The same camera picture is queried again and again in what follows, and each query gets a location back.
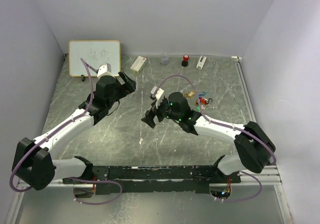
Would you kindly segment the yellow key tag with key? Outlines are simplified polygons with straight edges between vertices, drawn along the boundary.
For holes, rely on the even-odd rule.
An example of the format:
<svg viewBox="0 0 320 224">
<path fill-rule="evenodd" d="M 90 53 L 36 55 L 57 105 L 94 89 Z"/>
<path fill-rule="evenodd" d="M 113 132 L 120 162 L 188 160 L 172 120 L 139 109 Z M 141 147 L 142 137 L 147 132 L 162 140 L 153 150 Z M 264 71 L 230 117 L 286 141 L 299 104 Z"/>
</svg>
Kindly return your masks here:
<svg viewBox="0 0 320 224">
<path fill-rule="evenodd" d="M 188 93 L 188 96 L 189 96 L 189 97 L 192 97 L 194 94 L 195 94 L 195 92 L 194 92 L 194 91 L 191 91 L 191 92 Z"/>
</svg>

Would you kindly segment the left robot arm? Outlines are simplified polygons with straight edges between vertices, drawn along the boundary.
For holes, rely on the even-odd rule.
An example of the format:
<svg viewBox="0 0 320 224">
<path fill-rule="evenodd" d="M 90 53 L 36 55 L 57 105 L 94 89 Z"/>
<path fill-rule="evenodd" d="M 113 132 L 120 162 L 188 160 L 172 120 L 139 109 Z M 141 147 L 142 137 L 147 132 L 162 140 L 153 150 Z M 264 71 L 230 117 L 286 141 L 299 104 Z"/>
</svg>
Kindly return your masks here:
<svg viewBox="0 0 320 224">
<path fill-rule="evenodd" d="M 62 148 L 78 135 L 98 124 L 111 115 L 114 103 L 133 93 L 137 84 L 123 71 L 119 76 L 124 81 L 110 75 L 99 78 L 91 85 L 91 93 L 74 113 L 52 130 L 34 139 L 23 138 L 16 147 L 12 164 L 10 187 L 17 190 L 13 178 L 17 176 L 29 185 L 29 188 L 42 190 L 53 180 L 76 178 L 81 183 L 93 179 L 93 164 L 81 156 L 58 160 Z"/>
</svg>

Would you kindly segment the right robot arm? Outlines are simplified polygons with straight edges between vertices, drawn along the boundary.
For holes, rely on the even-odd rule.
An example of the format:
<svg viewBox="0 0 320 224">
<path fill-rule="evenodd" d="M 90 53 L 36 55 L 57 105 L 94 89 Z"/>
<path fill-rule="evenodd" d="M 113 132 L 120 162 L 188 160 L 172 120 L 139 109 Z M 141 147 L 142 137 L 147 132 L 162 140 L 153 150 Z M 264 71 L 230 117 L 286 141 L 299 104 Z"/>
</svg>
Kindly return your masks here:
<svg viewBox="0 0 320 224">
<path fill-rule="evenodd" d="M 186 133 L 234 144 L 236 152 L 221 156 L 215 163 L 212 176 L 216 182 L 222 183 L 230 174 L 245 169 L 261 173 L 265 166 L 275 162 L 275 146 L 257 123 L 232 124 L 210 118 L 191 109 L 180 92 L 173 92 L 166 98 L 162 89 L 153 88 L 150 98 L 151 108 L 141 119 L 149 127 L 155 128 L 155 118 L 159 122 L 170 119 Z"/>
</svg>

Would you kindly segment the red key tag with key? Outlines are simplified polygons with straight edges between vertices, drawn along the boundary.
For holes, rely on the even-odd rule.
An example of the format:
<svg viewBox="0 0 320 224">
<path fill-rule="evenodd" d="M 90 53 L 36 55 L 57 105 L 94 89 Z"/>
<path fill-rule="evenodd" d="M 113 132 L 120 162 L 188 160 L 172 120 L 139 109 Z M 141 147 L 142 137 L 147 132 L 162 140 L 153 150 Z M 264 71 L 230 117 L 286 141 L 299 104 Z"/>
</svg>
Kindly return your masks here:
<svg viewBox="0 0 320 224">
<path fill-rule="evenodd" d="M 204 98 L 200 98 L 199 100 L 200 100 L 201 103 L 203 103 L 205 105 L 209 103 L 208 100 L 206 100 Z"/>
</svg>

